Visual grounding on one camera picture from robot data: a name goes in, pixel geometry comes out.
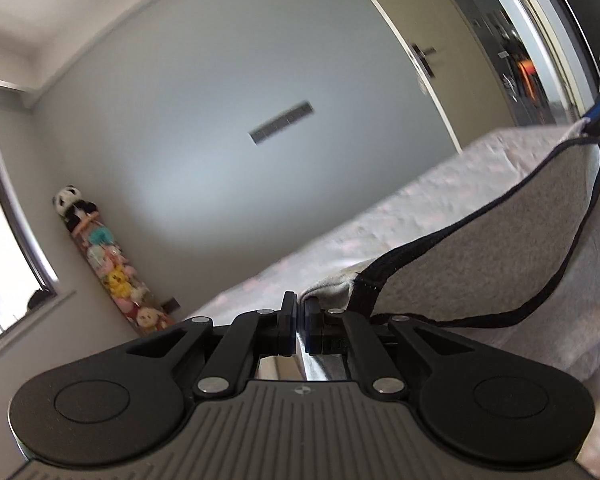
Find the panda plush toy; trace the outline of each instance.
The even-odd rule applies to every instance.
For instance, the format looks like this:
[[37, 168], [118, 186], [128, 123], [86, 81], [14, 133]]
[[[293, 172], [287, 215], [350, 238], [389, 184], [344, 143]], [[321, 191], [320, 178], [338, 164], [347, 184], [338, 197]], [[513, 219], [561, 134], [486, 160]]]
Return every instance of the panda plush toy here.
[[86, 202], [82, 199], [80, 190], [74, 186], [63, 187], [52, 200], [56, 212], [64, 219], [64, 225], [70, 233], [80, 224], [80, 221], [87, 218], [98, 210], [93, 202]]

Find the ridged gray panel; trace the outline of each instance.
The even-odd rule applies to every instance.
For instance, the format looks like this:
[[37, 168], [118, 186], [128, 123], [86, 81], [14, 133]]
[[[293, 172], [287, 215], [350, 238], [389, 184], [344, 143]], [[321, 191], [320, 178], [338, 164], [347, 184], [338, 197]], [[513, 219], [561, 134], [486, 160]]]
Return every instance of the ridged gray panel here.
[[[302, 388], [308, 386], [310, 392]], [[409, 410], [355, 383], [251, 381], [204, 402], [182, 432], [139, 460], [101, 470], [29, 462], [14, 480], [587, 480], [575, 463], [536, 472], [463, 463], [432, 443]]]

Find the mattress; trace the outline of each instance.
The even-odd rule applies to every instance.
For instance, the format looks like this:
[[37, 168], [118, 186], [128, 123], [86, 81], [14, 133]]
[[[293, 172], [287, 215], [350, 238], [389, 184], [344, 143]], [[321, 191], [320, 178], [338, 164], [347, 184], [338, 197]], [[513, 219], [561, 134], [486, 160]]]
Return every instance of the mattress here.
[[[349, 222], [222, 292], [194, 315], [229, 324], [243, 312], [277, 309], [286, 290], [300, 293], [346, 267], [453, 224], [515, 186], [581, 127], [493, 132]], [[596, 422], [579, 461], [600, 478], [600, 367], [586, 385], [596, 401]]]

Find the pile of stuffed animals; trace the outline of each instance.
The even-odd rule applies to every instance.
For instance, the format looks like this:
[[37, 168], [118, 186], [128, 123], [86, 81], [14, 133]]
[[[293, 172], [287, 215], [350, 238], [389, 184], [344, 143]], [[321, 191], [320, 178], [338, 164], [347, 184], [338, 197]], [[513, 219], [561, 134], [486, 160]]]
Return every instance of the pile of stuffed animals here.
[[53, 204], [91, 269], [138, 332], [144, 335], [171, 326], [173, 321], [157, 306], [111, 231], [100, 222], [97, 206], [83, 200], [74, 186], [63, 187]]

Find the black trim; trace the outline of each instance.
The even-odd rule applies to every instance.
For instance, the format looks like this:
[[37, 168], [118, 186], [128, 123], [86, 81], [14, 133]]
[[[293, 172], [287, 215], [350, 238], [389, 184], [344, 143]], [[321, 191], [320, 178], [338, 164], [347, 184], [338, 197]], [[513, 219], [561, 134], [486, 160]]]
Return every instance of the black trim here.
[[[499, 206], [500, 204], [514, 196], [519, 190], [525, 187], [526, 184], [528, 184], [529, 181], [531, 181], [542, 170], [542, 168], [544, 168], [549, 162], [551, 162], [557, 155], [564, 152], [571, 146], [580, 146], [585, 144], [596, 144], [600, 149], [600, 139], [594, 137], [579, 137], [577, 139], [565, 140], [564, 142], [556, 146], [552, 150], [552, 152], [547, 156], [547, 158], [545, 158], [545, 160], [543, 160], [538, 165], [538, 167], [535, 168], [535, 170], [533, 170], [520, 183], [515, 185], [501, 197], [481, 207], [480, 209], [478, 209], [478, 211], [471, 213], [469, 216], [463, 218], [455, 224], [452, 224], [440, 231], [437, 231], [425, 237], [419, 238], [401, 247], [395, 248], [389, 251], [388, 253], [385, 253], [383, 256], [380, 256], [377, 260], [372, 262], [365, 270], [360, 272], [359, 275], [354, 279], [353, 292], [351, 294], [347, 309], [353, 310], [354, 312], [359, 312], [365, 317], [371, 317], [373, 314], [373, 310], [376, 306], [376, 301], [378, 300], [378, 295], [380, 294], [380, 291], [382, 290], [390, 276], [392, 276], [402, 267], [415, 261], [417, 258], [419, 258], [427, 251], [435, 247], [449, 235], [458, 231], [458, 229], [460, 229], [461, 227], [464, 227], [469, 222], [479, 218], [480, 216], [491, 211], [495, 207]], [[591, 191], [591, 200], [589, 202], [589, 208], [587, 209], [586, 213], [582, 218], [582, 222], [578, 227], [569, 252], [563, 260], [562, 265], [560, 266], [558, 271], [549, 279], [549, 281], [542, 288], [542, 290], [533, 298], [523, 303], [520, 307], [514, 310], [510, 310], [508, 312], [501, 312], [499, 314], [487, 314], [484, 316], [465, 317], [462, 319], [455, 319], [452, 321], [435, 321], [427, 318], [426, 316], [422, 316], [420, 314], [412, 314], [409, 312], [405, 312], [404, 314], [407, 314], [408, 316], [422, 320], [429, 324], [441, 327], [457, 326], [474, 328], [504, 328], [521, 322], [523, 319], [532, 314], [536, 310], [536, 308], [543, 304], [560, 283], [560, 280], [562, 279], [562, 276], [564, 275], [569, 261], [571, 259], [571, 255], [573, 254], [573, 251], [575, 250], [578, 244], [578, 240], [580, 239], [580, 235], [582, 233], [584, 225], [586, 224], [587, 219], [593, 211], [593, 208], [596, 205], [599, 195], [600, 170], [596, 175], [596, 180]], [[382, 316], [384, 315], [379, 314], [378, 316], [374, 316], [374, 320], [383, 321], [384, 317]]]
[[45, 267], [40, 262], [38, 255], [33, 250], [32, 247], [29, 246], [27, 242], [27, 237], [24, 234], [22, 226], [18, 221], [16, 213], [13, 209], [13, 205], [9, 200], [9, 195], [7, 193], [6, 188], [4, 187], [4, 182], [0, 179], [0, 207], [2, 208], [2, 212], [4, 213], [5, 218], [7, 219], [7, 223], [11, 228], [11, 232], [13, 233], [13, 237], [20, 247], [20, 251], [22, 252], [24, 259], [27, 261], [31, 272], [38, 280], [38, 283], [41, 286], [44, 286], [51, 290], [55, 295], [54, 289], [54, 281], [51, 279], [51, 276], [46, 272]]

